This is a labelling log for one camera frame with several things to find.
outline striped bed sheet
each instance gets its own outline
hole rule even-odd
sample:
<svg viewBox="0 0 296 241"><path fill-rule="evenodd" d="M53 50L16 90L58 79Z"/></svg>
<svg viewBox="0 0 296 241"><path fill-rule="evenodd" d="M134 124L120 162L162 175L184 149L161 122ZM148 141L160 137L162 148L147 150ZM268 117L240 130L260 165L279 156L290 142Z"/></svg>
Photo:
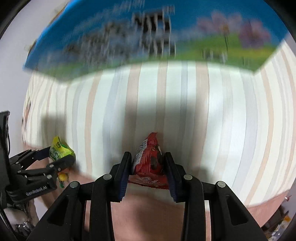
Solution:
<svg viewBox="0 0 296 241"><path fill-rule="evenodd" d="M296 57L283 40L257 72L214 63L151 62L62 82L32 74L25 145L59 135L82 173L98 178L158 132L163 152L201 181L225 181L246 205L296 176Z"/></svg>

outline yellow snack bag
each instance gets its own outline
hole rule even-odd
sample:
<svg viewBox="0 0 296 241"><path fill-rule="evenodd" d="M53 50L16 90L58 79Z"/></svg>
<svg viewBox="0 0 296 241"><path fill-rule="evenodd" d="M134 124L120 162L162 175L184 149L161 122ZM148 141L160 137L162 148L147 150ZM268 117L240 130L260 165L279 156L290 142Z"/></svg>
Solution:
<svg viewBox="0 0 296 241"><path fill-rule="evenodd" d="M72 151L61 143L59 136L55 136L49 150L50 158L57 161L67 155L72 155Z"/></svg>

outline cartoon illustration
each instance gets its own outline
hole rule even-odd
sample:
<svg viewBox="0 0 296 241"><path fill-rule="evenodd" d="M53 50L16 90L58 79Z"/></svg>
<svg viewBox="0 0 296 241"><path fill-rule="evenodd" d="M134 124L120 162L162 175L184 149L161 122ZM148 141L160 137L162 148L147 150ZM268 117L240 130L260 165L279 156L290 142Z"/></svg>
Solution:
<svg viewBox="0 0 296 241"><path fill-rule="evenodd" d="M151 7L159 3L149 2L147 8L144 0L133 0L100 11L97 5L87 8L85 4L89 13L79 19L67 14L66 7L56 21L68 21L71 26L58 35L58 25L53 22L43 41L36 42L26 67L58 78L169 60L215 62L255 71L288 31L263 1L250 0L248 5L260 5L260 13L239 4L228 9L227 1L210 4L199 0L190 6L178 2L161 7Z"/></svg>

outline pink flower illustration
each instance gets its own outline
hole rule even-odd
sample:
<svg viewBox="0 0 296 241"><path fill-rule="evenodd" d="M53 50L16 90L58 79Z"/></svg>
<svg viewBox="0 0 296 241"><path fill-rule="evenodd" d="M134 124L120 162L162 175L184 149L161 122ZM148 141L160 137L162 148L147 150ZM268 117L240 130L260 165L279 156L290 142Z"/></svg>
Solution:
<svg viewBox="0 0 296 241"><path fill-rule="evenodd" d="M270 42L270 38L269 31L258 20L246 22L239 33L239 40L243 48L260 48L266 42Z"/></svg>
<svg viewBox="0 0 296 241"><path fill-rule="evenodd" d="M213 11L211 18L198 18L197 28L205 34L223 34L239 32L242 16L234 13L226 17L219 11Z"/></svg>

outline snack packaging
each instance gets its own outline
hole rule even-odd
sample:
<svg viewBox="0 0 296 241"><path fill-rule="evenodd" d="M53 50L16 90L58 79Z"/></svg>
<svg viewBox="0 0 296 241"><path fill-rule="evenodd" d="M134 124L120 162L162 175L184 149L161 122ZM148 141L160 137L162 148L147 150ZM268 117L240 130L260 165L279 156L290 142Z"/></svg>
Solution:
<svg viewBox="0 0 296 241"><path fill-rule="evenodd" d="M151 188L168 189L156 134L156 132L150 133L136 150L132 162L133 175L130 175L129 182Z"/></svg>
<svg viewBox="0 0 296 241"><path fill-rule="evenodd" d="M52 145L49 150L49 157L53 161L57 161L67 155L73 155L74 153L68 148L66 145L64 145L59 136L55 136ZM68 181L69 174L67 173L66 170L59 172L58 173L58 180L60 183L60 187L64 188L65 187L65 181Z"/></svg>

